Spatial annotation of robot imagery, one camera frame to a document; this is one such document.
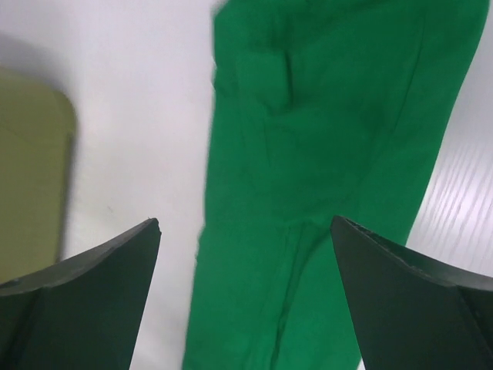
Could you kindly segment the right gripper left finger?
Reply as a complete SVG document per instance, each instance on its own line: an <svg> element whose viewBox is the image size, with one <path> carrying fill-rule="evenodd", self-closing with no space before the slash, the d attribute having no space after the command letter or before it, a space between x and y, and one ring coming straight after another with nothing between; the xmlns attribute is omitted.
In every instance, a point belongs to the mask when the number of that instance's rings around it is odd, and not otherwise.
<svg viewBox="0 0 493 370"><path fill-rule="evenodd" d="M157 219L1 285L1 367L128 369L159 252Z"/></svg>

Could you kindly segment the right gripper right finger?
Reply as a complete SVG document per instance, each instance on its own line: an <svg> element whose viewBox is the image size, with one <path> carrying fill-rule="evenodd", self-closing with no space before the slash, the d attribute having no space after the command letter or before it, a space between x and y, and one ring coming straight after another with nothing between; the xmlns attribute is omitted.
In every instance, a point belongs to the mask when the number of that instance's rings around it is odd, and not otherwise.
<svg viewBox="0 0 493 370"><path fill-rule="evenodd" d="M345 217L330 226L367 369L492 367L492 279L385 239Z"/></svg>

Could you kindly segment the green t shirt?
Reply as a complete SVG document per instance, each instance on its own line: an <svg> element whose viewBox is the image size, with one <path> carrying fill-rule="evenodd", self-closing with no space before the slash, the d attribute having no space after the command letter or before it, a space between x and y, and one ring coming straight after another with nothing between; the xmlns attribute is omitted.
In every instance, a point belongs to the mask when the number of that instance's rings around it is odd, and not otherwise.
<svg viewBox="0 0 493 370"><path fill-rule="evenodd" d="M341 215L404 244L486 1L227 1L184 369L355 369Z"/></svg>

